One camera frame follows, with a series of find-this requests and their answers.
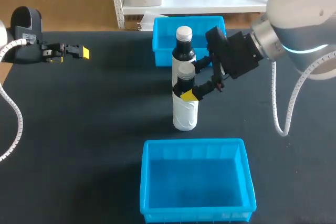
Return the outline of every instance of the bottle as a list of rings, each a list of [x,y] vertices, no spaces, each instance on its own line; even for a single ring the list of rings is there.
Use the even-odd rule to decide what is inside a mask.
[[[173,123],[180,131],[190,131],[197,124],[198,101],[184,102],[180,96],[195,86],[195,66],[183,62],[178,67],[173,88]]]
[[[176,47],[173,50],[173,86],[177,83],[177,70],[182,62],[196,60],[195,51],[191,45],[193,31],[188,26],[181,26],[176,31]]]

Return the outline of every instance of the bottle label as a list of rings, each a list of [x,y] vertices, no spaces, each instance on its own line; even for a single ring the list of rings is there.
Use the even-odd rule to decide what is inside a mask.
[[[190,131],[197,124],[198,101],[184,102],[173,93],[173,123],[180,131]]]
[[[177,71],[179,70],[179,65],[183,62],[193,62],[196,60],[196,56],[194,58],[192,58],[191,60],[188,61],[180,61],[180,60],[176,60],[174,58],[174,56],[172,56],[173,58],[173,75],[172,75],[172,82],[173,82],[173,86],[177,83]]]

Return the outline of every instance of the white bottle cap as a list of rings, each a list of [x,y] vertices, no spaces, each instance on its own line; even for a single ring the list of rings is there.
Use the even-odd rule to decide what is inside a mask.
[[[182,42],[191,41],[193,38],[193,31],[188,26],[180,26],[176,30],[176,38]]]
[[[191,80],[195,77],[195,66],[190,62],[183,62],[179,65],[177,76],[182,80]]]

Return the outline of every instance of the blue plastic bin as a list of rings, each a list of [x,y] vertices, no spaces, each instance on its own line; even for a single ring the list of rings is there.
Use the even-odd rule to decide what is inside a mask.
[[[255,210],[243,140],[145,142],[140,212],[146,222],[248,221]]]
[[[176,47],[176,30],[180,26],[189,26],[193,30],[192,44],[196,59],[202,59],[209,53],[206,49],[205,33],[218,26],[225,33],[223,17],[171,17],[156,18],[153,32],[153,51],[157,67],[172,65],[172,52]]]

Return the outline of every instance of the dark table surface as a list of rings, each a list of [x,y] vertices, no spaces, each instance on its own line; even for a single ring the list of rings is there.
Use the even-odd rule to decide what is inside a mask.
[[[198,125],[172,125],[171,70],[156,68],[147,32],[46,33],[86,45],[91,60],[14,66],[4,89],[24,117],[21,141],[0,163],[0,223],[144,223],[139,211],[145,140],[239,137],[245,142],[257,211],[252,223],[336,222],[336,79],[307,81],[288,137],[271,112],[271,66],[226,81],[199,104]],[[197,76],[201,83],[211,69]],[[280,123],[299,75],[278,62]],[[0,150],[15,137],[0,99]]]

